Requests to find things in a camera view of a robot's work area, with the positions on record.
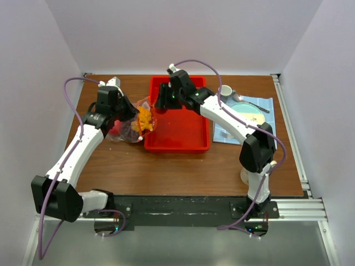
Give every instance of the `yellow food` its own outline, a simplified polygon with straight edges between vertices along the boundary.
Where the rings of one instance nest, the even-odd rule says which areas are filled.
[[[146,129],[153,131],[153,125],[150,123],[151,122],[151,112],[142,106],[138,107],[138,110],[139,110],[139,114],[138,114],[139,126],[138,126],[137,121],[133,121],[131,123],[132,129],[136,132],[140,132],[140,130],[139,130],[139,127],[140,127],[141,132]]]

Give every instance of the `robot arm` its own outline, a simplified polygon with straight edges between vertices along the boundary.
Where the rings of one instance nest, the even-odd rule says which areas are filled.
[[[116,77],[107,84],[100,82],[97,101],[92,103],[90,110],[84,115],[84,135],[80,139],[81,127],[75,134],[63,156],[50,169],[47,174],[36,176],[32,183],[32,194],[35,208],[40,213],[45,195],[50,183],[59,172],[58,179],[45,210],[45,215],[74,222],[81,213],[95,209],[115,209],[113,194],[102,190],[78,193],[75,187],[81,171],[96,147],[104,140],[108,131],[113,127],[115,120],[127,121],[138,113],[127,96],[119,88]],[[72,147],[80,140],[64,167],[60,165],[68,156]]]
[[[168,109],[181,109],[182,106],[185,106],[187,109],[216,122],[234,136],[242,144],[239,160],[248,173],[248,198],[251,201],[256,197],[263,176],[266,176],[255,199],[256,208],[263,208],[270,201],[267,172],[271,168],[275,142],[272,137],[260,133],[248,125],[259,127],[270,133],[272,133],[272,127],[268,123],[258,125],[222,103],[224,109],[244,121],[247,126],[242,125],[220,108],[217,95],[211,90],[206,87],[197,90],[186,71],[176,69],[172,64],[169,66],[168,73],[170,83],[168,86],[161,86],[155,107],[164,112]]]

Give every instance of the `red tray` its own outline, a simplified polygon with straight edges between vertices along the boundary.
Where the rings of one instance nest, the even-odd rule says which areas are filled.
[[[204,76],[190,76],[197,88],[206,86]],[[152,76],[149,98],[155,103],[160,83],[168,83],[168,76]],[[185,107],[168,110],[164,114],[155,113],[156,129],[144,142],[144,147],[151,152],[200,154],[210,146],[210,129],[207,118],[202,117]]]

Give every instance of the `spoon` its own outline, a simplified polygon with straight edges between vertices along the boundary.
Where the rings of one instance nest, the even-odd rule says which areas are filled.
[[[258,105],[256,105],[256,104],[253,104],[253,103],[249,102],[249,101],[243,100],[242,96],[240,96],[237,92],[234,92],[234,94],[233,94],[233,99],[234,99],[237,103],[252,104],[252,105],[254,105],[255,107],[258,107],[261,111],[263,111],[263,112],[265,112],[265,113],[267,113],[267,114],[270,113],[269,110],[267,110],[267,109],[265,109],[265,108],[263,108],[263,107],[261,107],[261,106],[258,106]]]

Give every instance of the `plate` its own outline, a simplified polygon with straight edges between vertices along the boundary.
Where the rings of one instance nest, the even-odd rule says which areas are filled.
[[[252,104],[237,103],[230,106],[233,110],[244,116],[246,119],[257,122],[259,125],[265,122],[264,114]]]

